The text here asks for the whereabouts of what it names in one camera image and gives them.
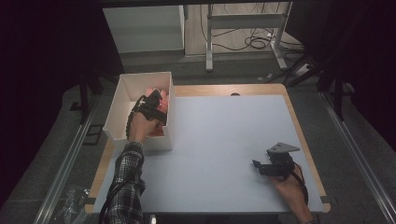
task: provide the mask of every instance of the wrist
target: wrist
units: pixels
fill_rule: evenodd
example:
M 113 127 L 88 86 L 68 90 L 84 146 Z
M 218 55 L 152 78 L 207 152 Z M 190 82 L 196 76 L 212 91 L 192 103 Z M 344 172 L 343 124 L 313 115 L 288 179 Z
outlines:
M 139 133 L 139 132 L 133 132 L 130 136 L 129 136 L 129 141 L 130 142 L 139 142 L 139 143 L 143 143 L 146 140 L 146 135 L 143 133 Z
M 303 223 L 303 224 L 317 224 L 317 222 L 313 219 L 312 221 L 305 222 L 305 223 Z
M 143 142 L 141 142 L 141 141 L 136 141 L 136 140 L 129 139 L 129 142 L 130 143 L 137 143 L 137 144 L 140 144 L 141 146 L 143 146 Z
M 305 203 L 289 204 L 291 212 L 296 216 L 299 223 L 311 223 L 314 217 Z

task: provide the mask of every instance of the gray floor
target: gray floor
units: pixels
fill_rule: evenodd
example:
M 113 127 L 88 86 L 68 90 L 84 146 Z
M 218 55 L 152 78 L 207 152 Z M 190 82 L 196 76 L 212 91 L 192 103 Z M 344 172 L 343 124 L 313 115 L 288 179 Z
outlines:
M 217 55 L 213 73 L 205 72 L 203 57 L 173 55 L 155 59 L 146 55 L 134 63 L 131 63 L 131 57 L 136 58 L 136 55 L 122 55 L 127 73 L 171 71 L 175 85 L 263 83 L 269 73 L 281 74 L 274 56 L 265 53 Z M 282 80 L 283 77 L 280 77 L 273 82 Z M 294 88 L 289 88 L 288 93 L 332 205 L 330 213 L 318 215 L 320 223 L 388 223 L 351 158 L 343 138 L 335 128 L 326 105 L 316 92 L 316 80 L 316 77 L 312 77 Z M 105 123 L 116 88 L 115 84 L 106 79 L 101 79 L 101 82 L 106 89 L 100 96 L 92 125 Z M 64 154 L 78 131 L 80 114 L 78 111 L 69 110 L 73 102 L 79 101 L 78 94 L 78 87 L 64 94 L 63 109 L 34 162 L 5 203 L 0 213 L 0 223 L 27 224 L 35 220 Z M 350 131 L 391 199 L 395 201 L 396 178 L 392 175 L 396 168 L 394 151 L 347 98 L 344 99 L 344 106 Z M 84 142 L 91 143 L 94 139 L 87 136 Z M 101 134 L 97 145 L 81 147 L 52 218 L 62 211 L 68 189 L 73 186 L 84 189 L 91 187 L 105 142 L 106 135 Z M 236 217 L 221 218 L 230 223 L 238 222 Z M 96 216 L 91 217 L 88 223 L 95 223 L 96 219 Z M 174 223 L 205 222 L 201 217 L 173 217 L 173 220 L 177 220 Z M 290 215 L 281 216 L 281 220 L 283 223 L 294 223 Z M 52 219 L 51 223 L 62 222 Z M 239 223 L 263 223 L 263 217 L 244 217 Z

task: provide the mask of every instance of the checkered shirt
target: checkered shirt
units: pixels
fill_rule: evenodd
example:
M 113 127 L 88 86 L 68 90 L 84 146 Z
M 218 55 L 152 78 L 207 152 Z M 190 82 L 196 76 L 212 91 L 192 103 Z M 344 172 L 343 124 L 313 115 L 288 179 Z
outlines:
M 143 218 L 140 206 L 140 194 L 145 189 L 145 182 L 140 178 L 144 162 L 142 144 L 130 142 L 116 160 L 115 174 L 108 194 L 127 176 L 133 179 L 120 189 L 111 201 L 105 215 L 106 224 L 138 224 Z

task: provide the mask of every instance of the white box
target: white box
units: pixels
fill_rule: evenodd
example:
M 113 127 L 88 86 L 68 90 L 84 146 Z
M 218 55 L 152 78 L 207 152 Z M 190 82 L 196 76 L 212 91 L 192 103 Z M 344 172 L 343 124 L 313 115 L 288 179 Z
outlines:
M 128 116 L 134 104 L 141 95 L 146 93 L 147 88 L 158 88 L 165 90 L 169 94 L 167 122 L 163 126 L 164 136 L 148 137 L 145 141 L 146 150 L 169 150 L 173 148 L 175 138 L 174 118 L 175 118 L 175 95 L 170 72 L 123 74 L 107 116 L 105 127 L 103 128 L 107 137 L 113 140 L 116 148 L 124 147 L 128 140 L 125 130 Z

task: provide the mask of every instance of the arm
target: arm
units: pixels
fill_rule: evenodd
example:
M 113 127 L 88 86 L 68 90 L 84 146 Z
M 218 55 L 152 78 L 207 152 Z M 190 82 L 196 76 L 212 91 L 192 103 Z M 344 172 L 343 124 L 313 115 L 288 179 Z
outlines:
M 303 177 L 301 168 L 297 167 L 297 165 L 294 167 L 294 173 L 296 173 L 300 178 Z M 294 176 L 289 175 L 285 180 L 280 180 L 277 177 L 271 176 L 270 180 L 276 187 L 276 191 L 289 206 L 291 212 L 296 216 L 299 223 L 316 223 L 311 211 L 305 204 L 300 184 Z
M 105 215 L 105 223 L 139 223 L 143 214 L 139 197 L 145 189 L 140 178 L 144 163 L 142 143 L 157 125 L 157 120 L 146 120 L 141 113 L 135 113 L 129 131 L 130 142 L 116 160 L 115 174 L 108 193 L 110 194 L 127 177 L 126 183 L 111 201 Z

